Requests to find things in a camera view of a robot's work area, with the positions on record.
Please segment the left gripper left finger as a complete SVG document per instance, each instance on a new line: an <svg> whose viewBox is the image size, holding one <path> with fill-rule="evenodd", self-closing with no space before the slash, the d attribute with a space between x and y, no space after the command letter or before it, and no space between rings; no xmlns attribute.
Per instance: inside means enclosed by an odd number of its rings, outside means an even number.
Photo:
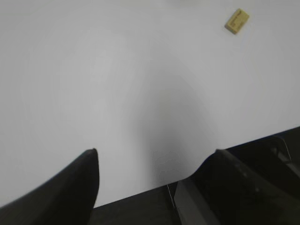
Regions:
<svg viewBox="0 0 300 225"><path fill-rule="evenodd" d="M46 183L0 209L2 225L86 225L99 189L96 149L86 150Z"/></svg>

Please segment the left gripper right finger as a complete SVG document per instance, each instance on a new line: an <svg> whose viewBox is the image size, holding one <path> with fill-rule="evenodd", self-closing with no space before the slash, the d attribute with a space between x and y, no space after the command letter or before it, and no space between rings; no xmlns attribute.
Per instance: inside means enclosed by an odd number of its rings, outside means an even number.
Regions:
<svg viewBox="0 0 300 225"><path fill-rule="evenodd" d="M271 152L217 150L190 179L220 225L300 223L300 178Z"/></svg>

